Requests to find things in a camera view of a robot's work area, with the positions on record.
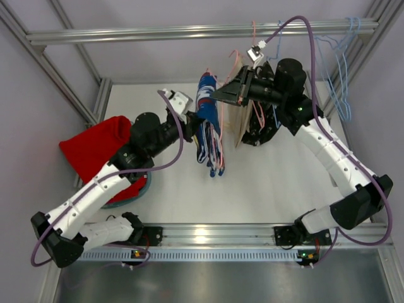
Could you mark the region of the beige trousers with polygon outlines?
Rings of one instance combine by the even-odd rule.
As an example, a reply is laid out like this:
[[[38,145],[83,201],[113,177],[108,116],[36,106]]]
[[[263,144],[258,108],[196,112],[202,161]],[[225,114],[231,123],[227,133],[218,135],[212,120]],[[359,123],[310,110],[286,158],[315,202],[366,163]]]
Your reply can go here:
[[[237,50],[234,50],[231,54],[235,54],[235,62],[233,67],[227,77],[227,83],[230,83],[236,74],[241,70],[244,65],[243,55],[240,55]],[[229,129],[233,134],[233,142],[234,147],[238,148],[238,146],[242,143],[242,137],[248,129],[248,123],[251,117],[252,106],[247,105],[245,107],[238,107],[235,105],[228,105],[228,122]]]

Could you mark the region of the blue patterned trousers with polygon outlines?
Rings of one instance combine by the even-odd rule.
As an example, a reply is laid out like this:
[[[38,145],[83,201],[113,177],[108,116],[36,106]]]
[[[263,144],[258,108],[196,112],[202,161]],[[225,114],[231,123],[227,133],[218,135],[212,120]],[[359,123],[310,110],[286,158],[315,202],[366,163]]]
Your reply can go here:
[[[195,135],[198,163],[205,163],[210,170],[210,177],[223,176],[225,172],[225,160],[223,155],[222,134],[217,101],[211,94],[217,89],[217,80],[206,71],[199,79],[196,92],[196,113],[203,119]]]

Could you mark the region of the pink wire hanger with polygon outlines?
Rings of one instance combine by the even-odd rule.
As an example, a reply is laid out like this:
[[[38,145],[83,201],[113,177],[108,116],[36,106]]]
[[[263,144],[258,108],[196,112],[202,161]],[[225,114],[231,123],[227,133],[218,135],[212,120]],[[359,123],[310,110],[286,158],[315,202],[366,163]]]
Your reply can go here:
[[[254,45],[255,41],[256,41],[256,22],[254,20],[252,21],[252,28],[253,28],[253,31],[252,31],[252,45]],[[261,104],[259,102],[256,103],[256,104],[253,103],[252,106],[253,106],[253,109],[255,111],[255,114],[256,114],[260,129],[263,129],[264,125],[265,125],[265,118],[264,118],[263,108],[262,108],[262,106],[261,106]]]
[[[240,52],[237,49],[234,49],[229,54],[229,57],[232,57],[233,55],[235,56],[235,59],[234,59],[232,69],[230,70],[229,74],[227,75],[227,77],[225,78],[224,81],[219,81],[217,76],[215,76],[212,73],[210,68],[206,69],[206,71],[209,72],[210,76],[212,76],[215,79],[216,84],[217,84],[217,88],[221,88],[221,87],[224,86],[224,84],[227,84],[230,81],[230,79],[233,78],[237,74],[239,64],[242,64],[242,56],[240,55]],[[219,161],[219,168],[221,169],[224,166],[224,149],[223,149],[224,104],[222,104],[220,106],[219,125],[220,125],[220,130],[221,130],[221,133],[219,135],[219,142],[218,142],[219,147],[220,147],[220,151],[221,151],[220,161]]]

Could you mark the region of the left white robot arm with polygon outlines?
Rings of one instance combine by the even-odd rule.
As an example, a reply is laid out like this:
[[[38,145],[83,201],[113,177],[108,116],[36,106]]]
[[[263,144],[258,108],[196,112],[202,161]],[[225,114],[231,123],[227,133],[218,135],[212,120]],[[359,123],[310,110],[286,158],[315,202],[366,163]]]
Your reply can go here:
[[[165,122],[152,112],[139,115],[128,141],[92,180],[61,206],[34,214],[36,246],[42,246],[58,268],[65,268],[96,247],[114,242],[137,245],[144,233],[137,215],[125,212],[98,223],[88,223],[88,219],[147,172],[156,171],[153,159],[176,141],[190,142],[203,122],[194,112],[182,117],[169,112]]]

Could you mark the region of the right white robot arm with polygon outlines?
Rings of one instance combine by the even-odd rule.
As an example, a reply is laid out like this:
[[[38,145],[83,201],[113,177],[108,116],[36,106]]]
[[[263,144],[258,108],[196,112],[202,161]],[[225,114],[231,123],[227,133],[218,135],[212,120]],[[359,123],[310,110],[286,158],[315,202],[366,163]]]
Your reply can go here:
[[[333,132],[319,106],[304,94],[306,79],[302,64],[286,58],[275,70],[267,62],[255,69],[243,66],[212,94],[234,106],[245,107],[250,101],[274,105],[282,126],[306,145],[334,180],[342,199],[297,218],[289,233],[294,245],[328,229],[352,230],[385,207],[393,187],[388,175],[377,176],[362,165]]]

